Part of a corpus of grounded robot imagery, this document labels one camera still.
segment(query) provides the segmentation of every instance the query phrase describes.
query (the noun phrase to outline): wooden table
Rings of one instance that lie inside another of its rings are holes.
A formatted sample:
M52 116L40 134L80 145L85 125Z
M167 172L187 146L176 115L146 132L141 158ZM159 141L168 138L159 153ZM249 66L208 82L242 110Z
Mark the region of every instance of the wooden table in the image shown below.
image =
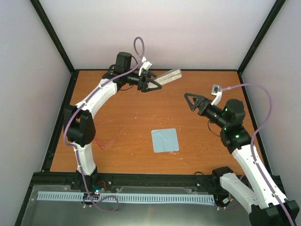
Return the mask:
M85 98L104 72L80 71L71 104ZM215 168L229 166L236 174L243 174L220 138L208 130L208 119L199 116L197 111L192 112L184 98L184 93L188 92L213 99L213 84L222 87L239 84L238 75L236 72L184 71L182 78L164 85L161 90L142 93L134 87L111 97L94 119L98 144L94 140L92 147L98 172L193 174L201 171L211 174ZM242 89L223 92L218 106L223 108L230 98L244 102L244 126L251 135L254 129ZM219 133L216 125L210 126ZM154 153L151 131L168 128L176 129L180 150ZM51 171L74 172L76 166L74 151L63 144L62 132Z

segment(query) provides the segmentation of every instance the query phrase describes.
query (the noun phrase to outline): square cloth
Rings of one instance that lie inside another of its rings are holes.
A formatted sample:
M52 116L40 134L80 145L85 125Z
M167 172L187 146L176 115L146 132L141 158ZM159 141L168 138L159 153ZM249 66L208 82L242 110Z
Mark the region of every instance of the square cloth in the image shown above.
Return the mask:
M179 150L177 131L175 128L152 130L151 138L155 153L177 152Z

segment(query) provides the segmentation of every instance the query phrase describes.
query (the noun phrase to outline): gray wall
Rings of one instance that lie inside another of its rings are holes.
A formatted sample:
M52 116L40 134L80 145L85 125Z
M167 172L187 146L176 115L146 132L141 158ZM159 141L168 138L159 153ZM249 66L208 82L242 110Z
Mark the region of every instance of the gray wall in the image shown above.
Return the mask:
M152 68L237 69L275 0L41 0L75 68L108 68L141 36Z
M281 175L289 199L301 206L301 1L286 1L243 73L244 82L266 86L274 110L262 139L274 174ZM257 88L247 89L258 124L269 103ZM301 214L297 225L301 225Z
M70 73L29 0L0 3L0 226L40 171Z

